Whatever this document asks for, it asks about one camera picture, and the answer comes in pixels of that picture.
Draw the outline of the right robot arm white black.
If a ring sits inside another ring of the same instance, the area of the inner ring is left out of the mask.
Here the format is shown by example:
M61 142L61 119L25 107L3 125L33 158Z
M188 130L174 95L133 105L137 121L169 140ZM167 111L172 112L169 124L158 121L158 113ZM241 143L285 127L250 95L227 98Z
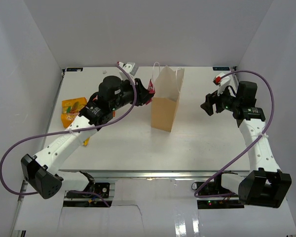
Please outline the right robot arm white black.
M232 172L222 172L214 178L217 188L238 195L243 205L278 208L291 184L290 174L281 171L270 148L264 112L256 107L257 84L242 81L235 95L230 94L229 82L216 79L218 90L206 95L201 108L208 115L224 110L232 112L248 148L250 173L242 177Z

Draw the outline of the magenta candy packet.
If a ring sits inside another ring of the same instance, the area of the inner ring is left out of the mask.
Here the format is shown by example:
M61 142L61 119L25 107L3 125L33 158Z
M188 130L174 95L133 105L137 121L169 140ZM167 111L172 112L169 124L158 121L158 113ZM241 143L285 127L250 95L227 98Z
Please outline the magenta candy packet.
M149 95L151 95L152 97L155 95L155 87L154 87L153 79L150 79L149 81L148 92L149 92Z

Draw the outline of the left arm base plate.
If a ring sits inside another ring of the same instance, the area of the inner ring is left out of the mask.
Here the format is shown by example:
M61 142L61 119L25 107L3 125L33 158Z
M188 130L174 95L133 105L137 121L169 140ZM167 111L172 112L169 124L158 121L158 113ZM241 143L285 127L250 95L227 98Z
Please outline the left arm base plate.
M110 207L112 201L106 201L110 197L110 183L96 182L95 179L86 172L79 172L88 183L82 191L68 191L65 198L69 199L69 206L74 207Z

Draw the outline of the small yellow candy packet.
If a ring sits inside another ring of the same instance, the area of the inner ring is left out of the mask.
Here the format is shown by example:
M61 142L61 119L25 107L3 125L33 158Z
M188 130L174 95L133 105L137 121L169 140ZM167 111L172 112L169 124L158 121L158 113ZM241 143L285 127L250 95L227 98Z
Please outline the small yellow candy packet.
M87 146L88 143L89 143L89 140L90 140L90 138L86 139L86 140L82 143L82 145L83 145L83 146Z

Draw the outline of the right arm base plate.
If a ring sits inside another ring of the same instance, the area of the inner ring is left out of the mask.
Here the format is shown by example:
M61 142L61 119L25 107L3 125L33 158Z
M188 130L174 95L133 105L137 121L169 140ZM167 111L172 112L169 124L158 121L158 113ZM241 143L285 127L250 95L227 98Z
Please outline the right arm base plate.
M244 205L240 202L238 195L231 191L222 188L215 182L208 183L198 193L197 207L199 210L214 210L214 209L241 209Z

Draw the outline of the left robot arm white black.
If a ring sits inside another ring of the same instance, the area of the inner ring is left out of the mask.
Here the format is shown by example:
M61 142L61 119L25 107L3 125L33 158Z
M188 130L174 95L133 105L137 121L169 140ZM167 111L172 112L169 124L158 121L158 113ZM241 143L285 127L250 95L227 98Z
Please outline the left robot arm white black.
M92 94L66 129L66 134L35 155L22 157L21 166L26 181L44 199L53 197L60 190L94 191L95 181L90 174L61 172L61 165L85 140L100 130L100 125L112 120L116 110L128 104L143 106L153 96L154 91L144 88L138 78L132 86L129 80L121 80L117 76L105 77L98 91Z

